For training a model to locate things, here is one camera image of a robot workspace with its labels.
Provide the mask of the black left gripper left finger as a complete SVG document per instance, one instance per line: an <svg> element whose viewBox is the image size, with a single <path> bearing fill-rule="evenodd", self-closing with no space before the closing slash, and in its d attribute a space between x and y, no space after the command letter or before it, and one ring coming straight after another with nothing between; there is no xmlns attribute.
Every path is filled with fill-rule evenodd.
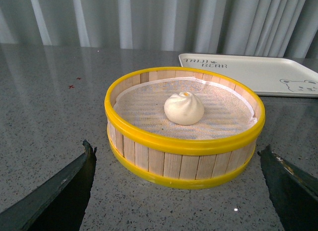
<svg viewBox="0 0 318 231"><path fill-rule="evenodd" d="M78 231L93 185L96 148L84 153L0 214L2 231Z"/></svg>

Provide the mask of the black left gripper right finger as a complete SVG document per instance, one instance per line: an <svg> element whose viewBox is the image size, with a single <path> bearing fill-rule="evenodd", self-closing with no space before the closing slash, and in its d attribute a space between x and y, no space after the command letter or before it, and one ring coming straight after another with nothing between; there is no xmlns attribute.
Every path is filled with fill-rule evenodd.
<svg viewBox="0 0 318 231"><path fill-rule="evenodd" d="M286 231L318 229L318 179L274 153L258 152L270 200Z"/></svg>

